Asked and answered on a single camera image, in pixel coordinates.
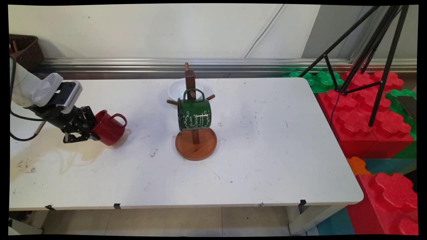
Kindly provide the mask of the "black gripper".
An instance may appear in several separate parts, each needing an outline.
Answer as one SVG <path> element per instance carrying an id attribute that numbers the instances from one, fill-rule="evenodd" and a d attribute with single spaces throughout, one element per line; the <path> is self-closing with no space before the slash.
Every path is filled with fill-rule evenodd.
<path id="1" fill-rule="evenodd" d="M 76 107 L 65 114 L 59 111 L 58 107 L 38 107 L 32 105 L 32 112 L 36 116 L 46 119 L 47 122 L 64 132 L 63 143 L 77 143 L 87 140 L 100 140 L 100 137 L 93 130 L 93 124 L 97 123 L 90 106 Z"/>

